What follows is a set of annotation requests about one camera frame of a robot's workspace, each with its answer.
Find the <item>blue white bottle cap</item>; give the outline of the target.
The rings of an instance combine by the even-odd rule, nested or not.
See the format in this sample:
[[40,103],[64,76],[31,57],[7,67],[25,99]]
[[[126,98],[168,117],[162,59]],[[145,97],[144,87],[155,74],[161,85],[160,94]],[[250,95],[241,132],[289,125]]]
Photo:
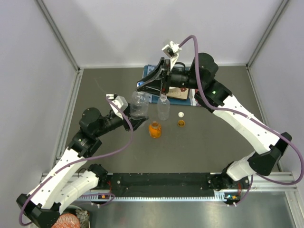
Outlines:
[[136,86],[137,86],[137,87],[140,87],[140,86],[143,85],[143,84],[144,84],[143,81],[139,81],[139,82],[137,82]]

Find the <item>orange juice bottle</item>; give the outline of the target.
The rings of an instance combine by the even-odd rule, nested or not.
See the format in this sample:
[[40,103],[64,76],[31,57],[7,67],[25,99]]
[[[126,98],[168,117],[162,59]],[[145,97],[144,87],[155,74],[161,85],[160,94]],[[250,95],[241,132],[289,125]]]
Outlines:
[[162,127],[161,124],[157,121],[153,121],[149,125],[149,134],[152,138],[159,138],[162,134]]

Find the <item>orange bottle cap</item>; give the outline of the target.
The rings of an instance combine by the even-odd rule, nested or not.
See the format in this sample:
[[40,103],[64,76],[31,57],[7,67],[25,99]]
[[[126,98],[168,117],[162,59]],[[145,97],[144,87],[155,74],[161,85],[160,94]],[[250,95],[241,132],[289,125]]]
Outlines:
[[177,125],[178,125],[179,127],[184,127],[185,124],[186,124],[185,121],[182,120],[182,119],[180,119],[180,120],[177,122]]

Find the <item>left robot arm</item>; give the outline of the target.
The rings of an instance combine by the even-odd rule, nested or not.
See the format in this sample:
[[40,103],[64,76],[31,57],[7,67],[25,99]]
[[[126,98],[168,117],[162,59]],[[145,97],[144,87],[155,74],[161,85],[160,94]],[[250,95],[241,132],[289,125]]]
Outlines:
[[45,179],[28,194],[20,194],[16,202],[21,209],[19,218],[26,216],[39,228],[52,227],[65,209],[87,191],[107,185],[107,171],[101,165],[91,165],[81,177],[69,183],[74,173],[87,161],[95,160],[94,153],[102,142],[99,137],[123,126],[135,131],[148,116],[131,117],[130,105],[118,99],[110,102],[112,110],[102,116],[97,108],[88,108],[79,121],[80,130],[65,149],[57,164]]

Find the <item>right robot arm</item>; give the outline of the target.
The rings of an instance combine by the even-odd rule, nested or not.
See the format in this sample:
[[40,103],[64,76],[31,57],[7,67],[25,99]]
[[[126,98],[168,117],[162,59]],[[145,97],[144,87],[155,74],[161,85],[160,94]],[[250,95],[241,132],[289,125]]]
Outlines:
[[[287,132],[279,134],[266,129],[252,113],[245,109],[232,92],[215,79],[218,65],[207,53],[198,54],[199,82],[205,100],[199,92],[194,98],[204,108],[221,118],[240,133],[254,148],[254,151],[239,161],[227,165],[221,174],[209,181],[215,190],[233,188],[247,176],[259,174],[268,176],[277,165],[292,137]],[[195,65],[189,69],[171,67],[170,61],[161,58],[148,75],[137,82],[136,90],[151,95],[166,94],[170,87],[198,89]]]

